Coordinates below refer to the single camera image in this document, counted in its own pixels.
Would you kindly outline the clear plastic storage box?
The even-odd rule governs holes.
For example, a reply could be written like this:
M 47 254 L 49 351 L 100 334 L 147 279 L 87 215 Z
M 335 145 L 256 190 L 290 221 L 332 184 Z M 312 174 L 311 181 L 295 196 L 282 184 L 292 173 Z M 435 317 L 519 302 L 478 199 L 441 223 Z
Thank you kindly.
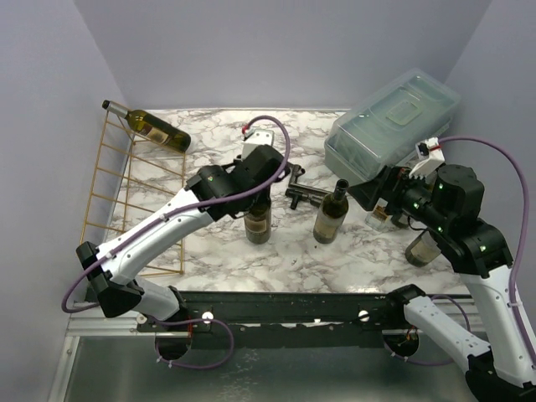
M 324 142 L 324 162 L 350 185 L 415 156 L 415 145 L 448 130 L 461 96 L 412 69 L 340 116 Z

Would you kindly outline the green wine bottle silver neck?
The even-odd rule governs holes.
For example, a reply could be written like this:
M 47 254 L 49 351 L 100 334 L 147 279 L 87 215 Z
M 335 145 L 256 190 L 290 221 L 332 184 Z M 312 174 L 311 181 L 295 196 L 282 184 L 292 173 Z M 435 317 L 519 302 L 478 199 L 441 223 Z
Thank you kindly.
M 144 110 L 130 110 L 112 100 L 104 100 L 102 108 L 126 120 L 129 128 L 151 142 L 185 153 L 192 143 L 191 136 L 170 123 Z

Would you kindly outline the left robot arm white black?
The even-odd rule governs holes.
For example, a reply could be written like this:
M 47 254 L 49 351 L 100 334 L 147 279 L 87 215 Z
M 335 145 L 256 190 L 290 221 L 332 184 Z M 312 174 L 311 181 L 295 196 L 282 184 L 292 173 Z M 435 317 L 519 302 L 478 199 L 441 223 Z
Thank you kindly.
M 141 270 L 186 236 L 226 215 L 249 211 L 287 160 L 286 153 L 260 145 L 238 162 L 201 167 L 167 204 L 133 229 L 101 245 L 80 245 L 76 253 L 104 315 L 140 312 L 168 331 L 178 330 L 186 318 L 182 297 L 170 286 L 144 280 Z

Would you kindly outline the green wine bottle behind gripper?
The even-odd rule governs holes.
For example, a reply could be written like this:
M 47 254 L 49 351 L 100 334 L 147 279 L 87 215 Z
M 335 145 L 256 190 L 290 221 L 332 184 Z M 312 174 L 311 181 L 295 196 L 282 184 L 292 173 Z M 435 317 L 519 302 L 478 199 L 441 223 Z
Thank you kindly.
M 403 212 L 394 214 L 391 222 L 395 227 L 400 229 L 408 229 L 410 227 L 410 217 Z

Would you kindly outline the clear square glass bottle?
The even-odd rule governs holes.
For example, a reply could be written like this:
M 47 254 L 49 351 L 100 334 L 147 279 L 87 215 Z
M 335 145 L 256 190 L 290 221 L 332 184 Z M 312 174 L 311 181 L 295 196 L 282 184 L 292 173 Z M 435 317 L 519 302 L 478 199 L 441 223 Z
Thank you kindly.
M 373 209 L 368 212 L 365 218 L 365 224 L 377 232 L 384 232 L 388 228 L 389 221 L 392 217 L 391 214 L 386 212 L 387 205 L 388 202 L 380 198 Z

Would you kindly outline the dark metal lever corkscrew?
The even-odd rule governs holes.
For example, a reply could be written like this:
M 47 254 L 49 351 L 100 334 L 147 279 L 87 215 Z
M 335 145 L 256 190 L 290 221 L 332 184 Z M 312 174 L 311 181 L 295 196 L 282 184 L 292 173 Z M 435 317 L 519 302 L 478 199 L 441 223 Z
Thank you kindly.
M 285 195 L 287 197 L 289 198 L 294 197 L 298 194 L 306 194 L 306 195 L 311 195 L 315 197 L 324 197 L 325 195 L 328 194 L 327 190 L 314 188 L 311 186 L 300 184 L 298 182 L 298 178 L 306 172 L 305 169 L 301 165 L 289 162 L 286 165 L 286 172 L 289 178 L 289 182 L 287 184 L 287 188 L 285 191 Z

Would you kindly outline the green wine bottle white label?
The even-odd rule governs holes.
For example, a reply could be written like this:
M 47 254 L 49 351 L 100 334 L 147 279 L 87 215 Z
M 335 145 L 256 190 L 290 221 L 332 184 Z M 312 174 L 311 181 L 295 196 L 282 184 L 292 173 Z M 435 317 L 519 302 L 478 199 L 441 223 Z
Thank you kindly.
M 347 180 L 338 179 L 334 190 L 324 196 L 313 227 L 313 237 L 317 242 L 331 244 L 336 239 L 348 213 L 348 188 Z

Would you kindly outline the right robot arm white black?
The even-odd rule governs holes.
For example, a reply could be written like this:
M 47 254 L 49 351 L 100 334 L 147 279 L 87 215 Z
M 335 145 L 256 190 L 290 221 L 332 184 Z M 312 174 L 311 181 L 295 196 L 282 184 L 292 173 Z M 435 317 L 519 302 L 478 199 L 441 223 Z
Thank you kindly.
M 350 188 L 366 211 L 385 201 L 387 215 L 404 213 L 421 222 L 470 292 L 487 340 L 472 335 L 439 310 L 418 286 L 387 294 L 385 317 L 397 328 L 413 325 L 458 365 L 479 401 L 533 401 L 535 367 L 528 356 L 533 332 L 522 331 L 509 287 L 513 258 L 502 233 L 480 219 L 484 185 L 469 167 L 437 168 L 435 185 L 411 178 L 404 167 L 384 167 L 373 180 Z

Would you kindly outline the green wine bottle brown label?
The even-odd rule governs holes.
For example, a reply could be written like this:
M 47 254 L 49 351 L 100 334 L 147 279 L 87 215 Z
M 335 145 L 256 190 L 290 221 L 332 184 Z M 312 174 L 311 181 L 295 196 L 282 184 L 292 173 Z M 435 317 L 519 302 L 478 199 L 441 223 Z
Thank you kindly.
M 249 242 L 262 245 L 271 237 L 271 195 L 262 190 L 253 207 L 244 217 L 245 234 Z

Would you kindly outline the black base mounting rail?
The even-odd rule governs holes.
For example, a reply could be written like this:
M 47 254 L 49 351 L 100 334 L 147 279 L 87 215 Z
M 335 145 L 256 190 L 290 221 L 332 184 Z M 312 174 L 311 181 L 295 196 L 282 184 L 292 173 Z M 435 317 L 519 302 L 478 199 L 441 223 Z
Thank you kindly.
M 423 293 L 415 285 L 387 294 L 185 291 L 178 318 L 193 324 L 148 317 L 132 331 L 200 349 L 224 348 L 230 338 L 236 348 L 380 348 L 384 332 L 410 327 L 403 306 Z

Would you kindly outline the green wine bottle near arm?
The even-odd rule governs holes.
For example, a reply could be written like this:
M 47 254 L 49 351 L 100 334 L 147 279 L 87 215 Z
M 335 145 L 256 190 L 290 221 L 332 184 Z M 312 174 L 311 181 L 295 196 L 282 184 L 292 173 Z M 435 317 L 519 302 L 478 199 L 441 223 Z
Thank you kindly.
M 428 230 L 419 234 L 405 249 L 406 260 L 417 267 L 430 264 L 440 254 L 441 250 Z

